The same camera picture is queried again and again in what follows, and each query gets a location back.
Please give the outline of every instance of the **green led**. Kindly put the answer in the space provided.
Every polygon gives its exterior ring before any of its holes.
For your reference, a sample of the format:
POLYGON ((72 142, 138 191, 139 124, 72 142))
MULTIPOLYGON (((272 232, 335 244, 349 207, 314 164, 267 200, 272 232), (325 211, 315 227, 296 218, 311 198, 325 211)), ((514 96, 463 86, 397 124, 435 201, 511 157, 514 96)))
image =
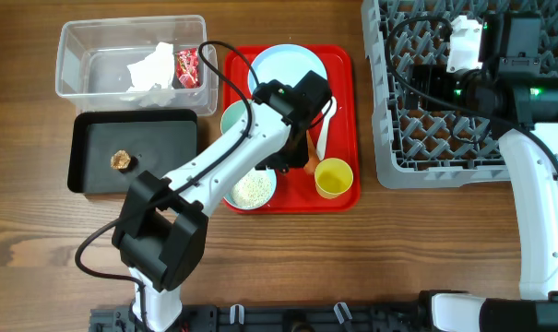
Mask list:
POLYGON ((538 89, 538 88, 531 88, 530 89, 530 94, 533 95, 533 96, 539 96, 542 92, 543 92, 543 90, 538 89))

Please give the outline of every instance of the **white spoon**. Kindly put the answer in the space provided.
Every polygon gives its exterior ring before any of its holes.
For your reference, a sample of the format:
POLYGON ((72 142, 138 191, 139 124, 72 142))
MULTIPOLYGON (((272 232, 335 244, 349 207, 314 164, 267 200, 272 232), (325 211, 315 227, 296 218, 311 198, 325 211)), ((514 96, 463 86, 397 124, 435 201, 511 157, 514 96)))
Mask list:
POLYGON ((319 138, 317 139, 317 148, 315 148, 315 153, 317 153, 317 158, 323 160, 326 156, 326 143, 327 143, 327 129, 330 126, 330 119, 334 114, 336 114, 336 110, 338 106, 336 104, 336 97, 332 96, 332 107, 327 110, 327 114, 324 117, 322 123, 322 131, 319 132, 319 138))

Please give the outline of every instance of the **wooden surface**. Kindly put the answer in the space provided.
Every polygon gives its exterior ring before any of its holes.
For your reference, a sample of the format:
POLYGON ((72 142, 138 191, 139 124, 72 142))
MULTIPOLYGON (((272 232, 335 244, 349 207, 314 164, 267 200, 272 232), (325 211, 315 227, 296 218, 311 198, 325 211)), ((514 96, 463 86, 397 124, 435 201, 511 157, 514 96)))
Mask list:
MULTIPOLYGON (((84 331, 91 308, 133 297, 130 283, 88 277, 73 259, 81 241, 117 216, 122 203, 120 196, 72 194, 65 183, 75 112, 54 92, 57 44, 64 23, 90 18, 199 14, 210 39, 337 44, 352 58, 358 205, 342 214, 265 218, 221 206, 209 223, 203 260, 183 285, 184 303, 410 300, 427 289, 518 297, 510 184, 392 191, 377 182, 360 2, 4 3, 10 5, 0 5, 0 330, 84 331)), ((218 50, 220 63, 226 54, 218 50)), ((220 134, 220 114, 203 119, 209 142, 220 134)), ((125 273, 109 236, 84 258, 125 273)))

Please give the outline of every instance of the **red snack wrapper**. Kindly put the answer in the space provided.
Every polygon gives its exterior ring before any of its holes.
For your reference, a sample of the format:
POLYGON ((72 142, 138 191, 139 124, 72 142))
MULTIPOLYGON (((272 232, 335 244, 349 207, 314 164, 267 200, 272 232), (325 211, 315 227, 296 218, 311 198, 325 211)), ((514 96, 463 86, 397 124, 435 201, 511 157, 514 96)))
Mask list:
POLYGON ((193 89, 200 86, 196 48, 180 51, 176 55, 176 76, 185 89, 193 89))

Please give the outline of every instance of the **transparent container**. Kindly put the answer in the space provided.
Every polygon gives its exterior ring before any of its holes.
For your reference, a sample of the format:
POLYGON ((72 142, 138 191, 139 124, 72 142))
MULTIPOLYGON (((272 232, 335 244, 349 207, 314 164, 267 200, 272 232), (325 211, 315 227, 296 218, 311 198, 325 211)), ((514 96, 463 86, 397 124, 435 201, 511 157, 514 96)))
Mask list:
MULTIPOLYGON (((211 115, 217 109, 219 80, 202 61, 198 88, 127 92, 132 85, 127 66, 153 53, 159 42, 173 44, 178 52, 206 40, 205 20, 198 15, 67 22, 57 51, 55 92, 79 113, 184 108, 211 115), (170 94, 172 100, 163 107, 150 102, 170 94)), ((203 53, 217 67, 215 48, 209 45, 203 53)))

